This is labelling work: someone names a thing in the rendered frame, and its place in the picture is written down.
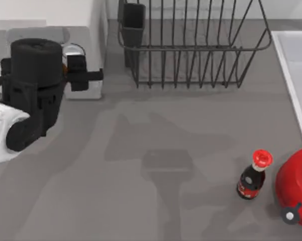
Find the white sink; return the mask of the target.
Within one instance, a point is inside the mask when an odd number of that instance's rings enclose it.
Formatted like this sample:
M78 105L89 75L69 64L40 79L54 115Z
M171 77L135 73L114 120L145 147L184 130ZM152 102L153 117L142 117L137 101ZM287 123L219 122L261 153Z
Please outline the white sink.
M302 135L302 31L273 31L272 37Z

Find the silver topped brown can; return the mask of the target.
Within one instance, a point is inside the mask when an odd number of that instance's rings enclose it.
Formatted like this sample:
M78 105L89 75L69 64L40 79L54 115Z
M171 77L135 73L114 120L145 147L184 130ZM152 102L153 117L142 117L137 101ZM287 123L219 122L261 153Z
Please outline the silver topped brown can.
M62 45L62 66L63 66L63 74L67 73L67 57L68 56L77 56L82 55L86 56L85 49L79 44L70 43Z

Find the dark bottle with red cap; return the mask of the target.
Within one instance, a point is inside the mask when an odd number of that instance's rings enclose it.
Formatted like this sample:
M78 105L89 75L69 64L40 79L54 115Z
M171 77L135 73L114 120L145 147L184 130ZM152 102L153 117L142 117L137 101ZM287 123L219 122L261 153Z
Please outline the dark bottle with red cap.
M259 194L265 178L266 169L273 163L272 154L265 149L253 152L252 163L244 169L237 183L236 191L245 200L252 200Z

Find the black and white knob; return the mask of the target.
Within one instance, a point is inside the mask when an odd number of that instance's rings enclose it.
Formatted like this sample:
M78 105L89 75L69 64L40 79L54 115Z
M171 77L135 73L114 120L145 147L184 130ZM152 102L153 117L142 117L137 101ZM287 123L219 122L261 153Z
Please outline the black and white knob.
M300 221L299 210L302 207L302 203L298 202L296 206L286 206L281 209L282 220L289 225L295 225Z

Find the dark grey cutlery holder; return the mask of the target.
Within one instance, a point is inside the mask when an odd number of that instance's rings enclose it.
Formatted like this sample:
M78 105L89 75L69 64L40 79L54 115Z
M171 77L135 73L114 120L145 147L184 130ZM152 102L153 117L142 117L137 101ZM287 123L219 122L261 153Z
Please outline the dark grey cutlery holder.
M139 57L145 29L145 14L146 6L144 4L119 0L118 22L124 42L126 68L134 67L135 60Z

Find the red pot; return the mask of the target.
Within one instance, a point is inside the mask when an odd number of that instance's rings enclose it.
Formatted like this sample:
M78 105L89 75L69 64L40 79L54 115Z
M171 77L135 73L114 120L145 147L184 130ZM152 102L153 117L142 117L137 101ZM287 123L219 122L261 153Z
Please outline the red pot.
M275 194L279 206L296 206L298 202L302 203L302 149L295 152L279 168L275 179ZM302 207L299 210L302 226Z

